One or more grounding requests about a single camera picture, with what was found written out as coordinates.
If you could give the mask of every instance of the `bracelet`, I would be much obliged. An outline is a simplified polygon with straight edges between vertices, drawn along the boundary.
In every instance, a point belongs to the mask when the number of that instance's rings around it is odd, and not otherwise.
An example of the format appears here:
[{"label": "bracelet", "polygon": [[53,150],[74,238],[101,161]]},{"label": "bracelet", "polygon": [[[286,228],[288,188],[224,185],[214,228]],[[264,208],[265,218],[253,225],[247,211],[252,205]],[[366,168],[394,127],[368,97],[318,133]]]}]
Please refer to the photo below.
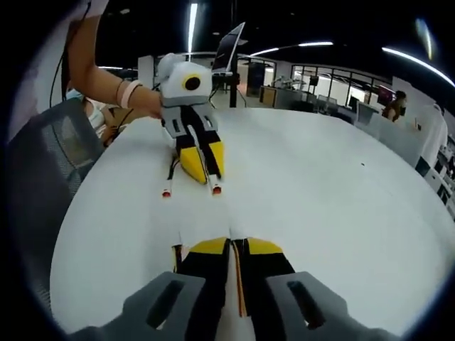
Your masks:
[{"label": "bracelet", "polygon": [[124,108],[124,109],[128,108],[129,98],[131,97],[133,91],[141,85],[142,85],[142,83],[138,80],[134,80],[128,84],[127,88],[123,92],[122,101],[120,102],[120,106],[122,108]]},{"label": "bracelet", "polygon": [[115,90],[115,104],[120,107],[120,104],[119,104],[119,90],[120,90],[120,87],[122,86],[123,82],[125,80],[122,80],[118,85],[117,85],[117,90]]}]

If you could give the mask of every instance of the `glass wall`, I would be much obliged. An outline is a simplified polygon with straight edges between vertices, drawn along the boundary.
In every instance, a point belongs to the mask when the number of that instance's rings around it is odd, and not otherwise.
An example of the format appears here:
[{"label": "glass wall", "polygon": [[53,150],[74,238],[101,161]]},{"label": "glass wall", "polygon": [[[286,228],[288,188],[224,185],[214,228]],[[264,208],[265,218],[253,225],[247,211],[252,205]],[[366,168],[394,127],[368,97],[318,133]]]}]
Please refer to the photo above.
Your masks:
[{"label": "glass wall", "polygon": [[342,70],[333,71],[333,82],[329,97],[336,99],[336,104],[338,105],[346,105],[349,95],[349,79],[350,72]]},{"label": "glass wall", "polygon": [[314,90],[314,94],[316,96],[324,96],[328,97],[328,91],[330,90],[330,83],[331,83],[331,73],[332,69],[328,69],[326,67],[318,67],[317,75],[319,76],[318,85]]},{"label": "glass wall", "polygon": [[302,77],[302,91],[308,91],[313,93],[316,89],[313,85],[310,86],[310,78],[316,76],[316,68],[314,66],[305,66],[304,75]]},{"label": "glass wall", "polygon": [[292,70],[292,75],[291,75],[291,79],[294,81],[292,83],[292,87],[295,89],[295,90],[301,90],[301,86],[302,86],[302,72],[304,71],[304,67],[303,66],[296,66],[293,70]]},{"label": "glass wall", "polygon": [[[310,76],[316,75],[319,77],[318,85],[310,86]],[[351,97],[355,97],[382,110],[384,106],[378,103],[378,88],[392,87],[391,84],[363,75],[360,71],[351,72],[331,67],[294,65],[291,77],[294,80],[294,89],[314,93],[316,96],[330,97],[332,102],[336,100],[338,105],[347,107]]]}]

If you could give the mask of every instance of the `red led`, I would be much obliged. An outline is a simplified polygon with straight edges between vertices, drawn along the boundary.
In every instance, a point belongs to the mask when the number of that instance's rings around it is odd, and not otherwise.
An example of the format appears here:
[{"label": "red led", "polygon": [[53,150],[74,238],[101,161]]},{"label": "red led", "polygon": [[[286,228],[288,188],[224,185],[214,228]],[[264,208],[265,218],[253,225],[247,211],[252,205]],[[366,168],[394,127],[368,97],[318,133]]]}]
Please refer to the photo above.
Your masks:
[{"label": "red led", "polygon": [[213,195],[218,195],[221,194],[221,187],[220,186],[215,186],[212,190]]}]

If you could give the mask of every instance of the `window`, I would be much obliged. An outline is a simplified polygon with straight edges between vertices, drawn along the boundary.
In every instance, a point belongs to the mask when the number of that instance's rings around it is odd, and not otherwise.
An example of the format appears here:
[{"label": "window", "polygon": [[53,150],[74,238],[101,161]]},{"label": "window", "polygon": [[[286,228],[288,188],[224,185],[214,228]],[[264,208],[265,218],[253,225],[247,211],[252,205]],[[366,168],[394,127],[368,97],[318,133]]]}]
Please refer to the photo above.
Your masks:
[{"label": "window", "polygon": [[350,72],[342,70],[333,71],[332,88],[328,96],[336,99],[336,102],[339,105],[344,105],[346,103],[349,91],[349,77]]},{"label": "window", "polygon": [[292,67],[292,80],[294,81],[292,83],[292,87],[295,89],[295,90],[299,90],[301,89],[301,86],[302,86],[302,72],[304,70],[304,67],[303,66],[293,66]]},{"label": "window", "polygon": [[323,96],[328,97],[328,91],[330,89],[330,81],[331,81],[331,74],[332,69],[328,69],[326,67],[318,67],[318,76],[319,81],[316,89],[314,90],[314,94],[319,96],[320,94]]},{"label": "window", "polygon": [[304,67],[304,76],[302,77],[302,90],[313,92],[314,86],[310,86],[310,77],[316,76],[316,68],[314,66],[305,66]]},{"label": "window", "polygon": [[370,97],[371,77],[353,73],[350,81],[348,104],[351,96],[357,98],[360,102],[368,103]]}]

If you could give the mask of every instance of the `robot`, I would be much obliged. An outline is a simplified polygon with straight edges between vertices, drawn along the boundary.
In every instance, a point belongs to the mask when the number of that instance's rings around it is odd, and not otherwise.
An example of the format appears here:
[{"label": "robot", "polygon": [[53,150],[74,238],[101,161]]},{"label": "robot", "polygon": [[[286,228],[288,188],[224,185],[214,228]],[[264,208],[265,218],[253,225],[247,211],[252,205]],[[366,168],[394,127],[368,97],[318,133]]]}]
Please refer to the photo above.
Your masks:
[{"label": "robot", "polygon": [[[158,79],[161,124],[175,158],[189,176],[204,185],[209,183],[212,194],[220,194],[224,148],[210,105],[211,70],[169,53],[158,64]],[[170,185],[163,196],[171,196]]]}]

